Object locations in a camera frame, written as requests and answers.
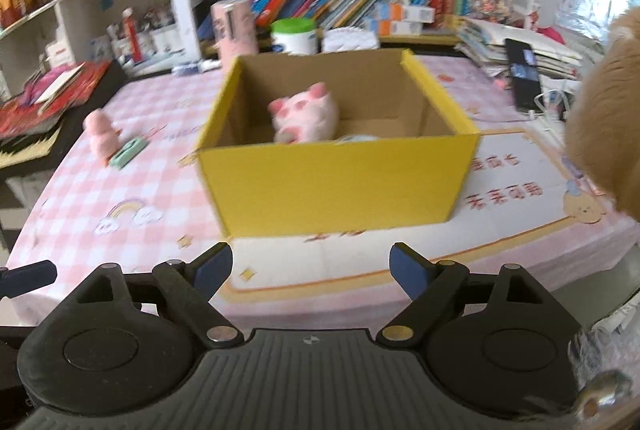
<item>yellow cardboard box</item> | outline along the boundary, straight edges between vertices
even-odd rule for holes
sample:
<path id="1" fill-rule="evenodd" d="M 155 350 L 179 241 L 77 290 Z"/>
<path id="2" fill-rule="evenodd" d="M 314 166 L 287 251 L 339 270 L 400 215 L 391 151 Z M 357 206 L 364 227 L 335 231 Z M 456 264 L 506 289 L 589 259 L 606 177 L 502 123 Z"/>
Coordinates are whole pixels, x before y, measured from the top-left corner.
<path id="1" fill-rule="evenodd" d="M 272 143 L 271 100 L 325 82 L 337 136 Z M 410 51 L 239 58 L 197 146 L 200 175 L 235 237 L 386 229 L 446 221 L 478 128 Z"/>

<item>phone screen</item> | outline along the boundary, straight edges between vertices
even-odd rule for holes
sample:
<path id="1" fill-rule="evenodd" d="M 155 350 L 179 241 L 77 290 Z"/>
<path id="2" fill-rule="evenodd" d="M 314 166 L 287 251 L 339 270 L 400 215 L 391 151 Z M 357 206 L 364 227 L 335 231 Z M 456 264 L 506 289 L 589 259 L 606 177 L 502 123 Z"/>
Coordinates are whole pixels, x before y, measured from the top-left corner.
<path id="1" fill-rule="evenodd" d="M 540 111 L 535 98 L 542 93 L 538 64 L 533 48 L 525 42 L 513 38 L 504 41 L 511 73 L 511 88 L 513 99 L 518 111 L 527 112 L 531 109 Z"/>

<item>metal bolt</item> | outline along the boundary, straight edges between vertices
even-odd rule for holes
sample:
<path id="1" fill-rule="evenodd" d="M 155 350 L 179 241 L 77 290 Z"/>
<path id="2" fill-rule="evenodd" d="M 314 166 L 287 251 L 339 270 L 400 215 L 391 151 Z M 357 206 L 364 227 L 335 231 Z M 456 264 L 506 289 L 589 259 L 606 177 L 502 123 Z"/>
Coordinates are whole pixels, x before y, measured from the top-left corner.
<path id="1" fill-rule="evenodd" d="M 405 342 L 414 335 L 414 330 L 406 325 L 389 325 L 382 330 L 382 335 L 390 342 Z"/>
<path id="2" fill-rule="evenodd" d="M 212 342 L 230 342 L 236 336 L 238 336 L 238 330 L 227 325 L 215 326 L 207 331 L 207 338 Z"/>

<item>pink pig plush toy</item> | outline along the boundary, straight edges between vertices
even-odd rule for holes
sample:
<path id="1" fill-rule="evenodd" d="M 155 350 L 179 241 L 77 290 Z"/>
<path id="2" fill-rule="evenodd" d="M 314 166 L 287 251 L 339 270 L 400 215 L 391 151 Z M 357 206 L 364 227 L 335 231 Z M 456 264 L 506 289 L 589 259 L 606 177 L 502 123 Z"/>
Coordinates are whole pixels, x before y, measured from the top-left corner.
<path id="1" fill-rule="evenodd" d="M 96 109 L 86 115 L 84 130 L 91 136 L 91 152 L 103 161 L 104 166 L 109 165 L 111 156 L 122 148 L 118 139 L 122 130 L 117 131 L 113 128 L 111 120 L 102 109 Z"/>
<path id="2" fill-rule="evenodd" d="M 290 98 L 269 104 L 276 143 L 308 143 L 333 139 L 338 126 L 338 106 L 324 82 Z"/>

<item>green lid jar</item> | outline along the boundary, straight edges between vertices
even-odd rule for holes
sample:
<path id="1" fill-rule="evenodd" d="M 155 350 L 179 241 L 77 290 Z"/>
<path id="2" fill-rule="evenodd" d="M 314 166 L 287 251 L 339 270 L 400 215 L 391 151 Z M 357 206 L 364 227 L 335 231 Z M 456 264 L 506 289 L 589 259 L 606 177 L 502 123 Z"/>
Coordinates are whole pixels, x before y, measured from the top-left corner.
<path id="1" fill-rule="evenodd" d="M 318 52 L 316 22 L 313 19 L 292 17 L 276 20 L 271 25 L 272 49 L 296 55 L 313 55 Z"/>

